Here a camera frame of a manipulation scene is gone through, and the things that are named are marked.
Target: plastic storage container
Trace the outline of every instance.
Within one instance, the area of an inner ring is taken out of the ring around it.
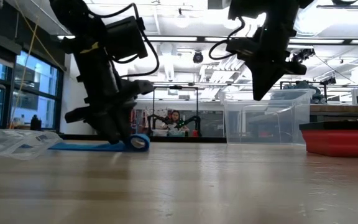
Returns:
[[[271,90],[261,101],[251,91],[223,95],[228,144],[304,144],[300,124],[310,121],[315,90]]]

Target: black lid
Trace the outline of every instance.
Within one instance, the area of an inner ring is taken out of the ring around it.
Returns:
[[[325,121],[299,125],[301,130],[358,130],[358,121]]]

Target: clear plastic wrap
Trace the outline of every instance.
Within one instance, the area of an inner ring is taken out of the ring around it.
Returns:
[[[59,135],[47,131],[0,129],[0,156],[33,159],[59,142]]]

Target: person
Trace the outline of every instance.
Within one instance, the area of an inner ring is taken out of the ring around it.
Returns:
[[[175,128],[175,126],[178,124],[179,120],[180,120],[180,112],[177,111],[177,110],[172,111],[170,121],[173,124],[169,124],[169,125],[164,124],[162,126],[162,129],[173,129],[173,128]],[[187,128],[187,126],[183,126],[183,127],[180,128],[180,130],[188,132],[189,128]]]

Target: red tray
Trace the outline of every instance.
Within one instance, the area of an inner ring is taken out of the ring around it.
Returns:
[[[358,157],[358,121],[301,124],[300,129],[308,152]]]

